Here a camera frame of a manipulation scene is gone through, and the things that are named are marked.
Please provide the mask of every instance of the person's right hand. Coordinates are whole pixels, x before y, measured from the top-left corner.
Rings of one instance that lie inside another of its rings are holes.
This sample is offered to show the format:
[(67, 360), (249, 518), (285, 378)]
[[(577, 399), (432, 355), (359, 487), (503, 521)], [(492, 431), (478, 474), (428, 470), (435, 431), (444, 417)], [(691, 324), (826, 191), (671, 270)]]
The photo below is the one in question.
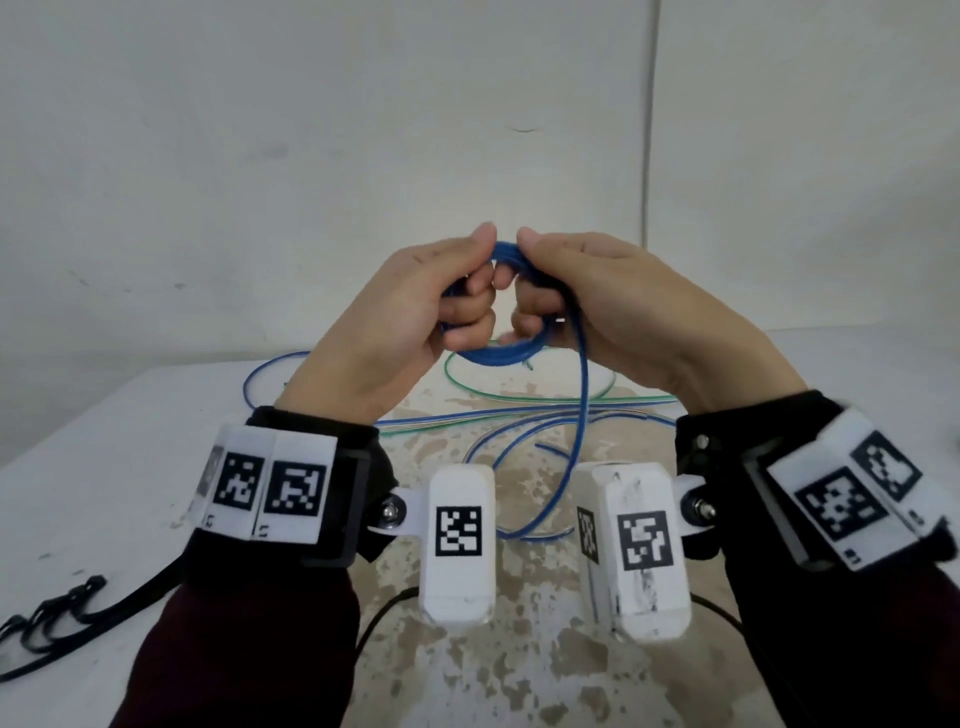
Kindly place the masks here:
[[(540, 235), (521, 228), (516, 242), (545, 274), (566, 283), (583, 311), (588, 357), (675, 395), (691, 414), (775, 400), (806, 390), (804, 381), (767, 336), (655, 255), (597, 232)], [(493, 285), (510, 285), (499, 266)], [(554, 289), (521, 278), (514, 331), (506, 344), (537, 335), (540, 316), (564, 315)], [(576, 348), (568, 321), (553, 346)]]

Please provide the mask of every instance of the white table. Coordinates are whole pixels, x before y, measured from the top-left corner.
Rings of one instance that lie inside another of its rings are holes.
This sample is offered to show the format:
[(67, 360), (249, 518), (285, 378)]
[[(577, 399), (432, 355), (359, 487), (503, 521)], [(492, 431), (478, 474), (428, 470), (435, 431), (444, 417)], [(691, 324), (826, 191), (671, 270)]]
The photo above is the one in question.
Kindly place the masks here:
[[(856, 401), (927, 472), (958, 493), (960, 365), (883, 328), (792, 330), (774, 339), (812, 385)], [(575, 380), (573, 359), (517, 377), (535, 377), (542, 394), (559, 394)], [(221, 423), (240, 422), (248, 414), (240, 383), (253, 365), (151, 370), (0, 471), (0, 619), (29, 613), (43, 598), (64, 593), (91, 573), (109, 579), (93, 608), (112, 603), (180, 553), (189, 532), (182, 514), (212, 438)], [(265, 373), (254, 396), (259, 401), (275, 396), (293, 366)], [(501, 382), (503, 373), (467, 374), (484, 386), (524, 389), (522, 381)], [(434, 370), (397, 414), (477, 406), (489, 404), (465, 397)], [(485, 429), (476, 425), (385, 442), (398, 478), (412, 483), (432, 463), (459, 459)], [(669, 462), (671, 438), (666, 428), (614, 421), (590, 433), (588, 452), (593, 458)], [(519, 523), (532, 515), (532, 498), (542, 497), (544, 480), (552, 484), (559, 470), (545, 458), (528, 452), (498, 473), (501, 519)], [(960, 507), (951, 515), (960, 522)], [(690, 633), (672, 647), (607, 648), (578, 629), (575, 560), (568, 545), (526, 548), (510, 545), (500, 554), (500, 598), (492, 625), (456, 638), (421, 625), (409, 606), (391, 613), (359, 665), (354, 696), (361, 699), (349, 709), (346, 724), (419, 726), (429, 719), (440, 725), (533, 720), (566, 726), (607, 716), (607, 725), (626, 726), (643, 714), (678, 725), (681, 718), (709, 722), (730, 715), (734, 724), (751, 716), (760, 721), (752, 725), (777, 725), (746, 649), (725, 625), (697, 614)], [(365, 620), (397, 589), (416, 583), (416, 567), (416, 548), (405, 541), (391, 546), (375, 567), (358, 562), (352, 574), (368, 607)], [(955, 579), (956, 567), (948, 567)], [(719, 564), (692, 565), (691, 582), (731, 604)], [(105, 725), (159, 609), (0, 686), (0, 725)], [(7, 645), (0, 669), (21, 658)]]

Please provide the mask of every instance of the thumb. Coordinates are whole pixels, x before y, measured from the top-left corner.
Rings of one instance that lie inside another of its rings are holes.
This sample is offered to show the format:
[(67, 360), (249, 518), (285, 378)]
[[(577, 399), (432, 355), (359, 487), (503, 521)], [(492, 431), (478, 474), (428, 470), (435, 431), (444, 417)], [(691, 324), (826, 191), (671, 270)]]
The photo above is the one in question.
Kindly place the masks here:
[(516, 244), (537, 270), (562, 280), (571, 288), (576, 288), (590, 269), (591, 256), (569, 247), (559, 236), (520, 228), (516, 232)]
[(469, 276), (490, 260), (496, 243), (496, 226), (484, 223), (470, 237), (443, 240), (424, 246), (418, 255), (429, 284), (438, 295), (456, 280)]

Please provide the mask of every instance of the green wire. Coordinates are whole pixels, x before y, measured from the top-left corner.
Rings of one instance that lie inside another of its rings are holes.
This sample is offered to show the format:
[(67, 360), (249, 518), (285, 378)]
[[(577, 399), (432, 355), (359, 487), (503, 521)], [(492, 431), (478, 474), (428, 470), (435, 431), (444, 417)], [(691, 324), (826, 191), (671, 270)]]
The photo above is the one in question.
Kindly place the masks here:
[[(509, 401), (509, 402), (519, 402), (522, 404), (538, 404), (542, 402), (554, 402), (557, 404), (577, 404), (580, 401), (578, 397), (523, 397), (522, 395), (497, 395), (493, 392), (484, 392), (481, 389), (474, 389), (457, 377), (450, 373), (450, 362), (453, 360), (453, 357), (456, 356), (456, 353), (452, 353), (444, 361), (444, 375), (446, 380), (449, 381), (453, 386), (458, 389), (462, 389), (465, 392), (469, 392), (476, 397), (482, 397), (485, 400), (496, 400), (496, 401)], [(597, 394), (590, 396), (590, 401), (602, 401), (602, 402), (633, 402), (633, 403), (643, 403), (647, 401), (656, 401), (658, 403), (663, 403), (664, 400), (673, 400), (672, 397), (640, 397), (634, 395), (633, 397), (607, 397), (607, 393), (613, 388), (616, 383), (616, 374), (610, 380), (610, 383), (600, 390)]]

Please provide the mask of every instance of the black strap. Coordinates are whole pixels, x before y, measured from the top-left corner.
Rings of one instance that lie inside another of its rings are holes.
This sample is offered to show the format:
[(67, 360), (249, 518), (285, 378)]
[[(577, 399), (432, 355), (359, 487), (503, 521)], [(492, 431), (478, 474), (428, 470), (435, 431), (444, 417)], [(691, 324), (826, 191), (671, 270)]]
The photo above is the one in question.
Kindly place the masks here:
[[(0, 643), (19, 633), (20, 643), (41, 657), (27, 665), (0, 673), (0, 683), (30, 674), (83, 647), (121, 622), (156, 604), (182, 581), (183, 563), (180, 556), (142, 587), (99, 612), (88, 613), (85, 610), (89, 600), (107, 585), (107, 580), (97, 575), (91, 576), (86, 583), (74, 587), (63, 596), (44, 600), (29, 619), (14, 615), (0, 626)], [(87, 627), (70, 635), (56, 637), (53, 632), (57, 622), (67, 612)], [(34, 644), (37, 629), (46, 638), (45, 644)]]

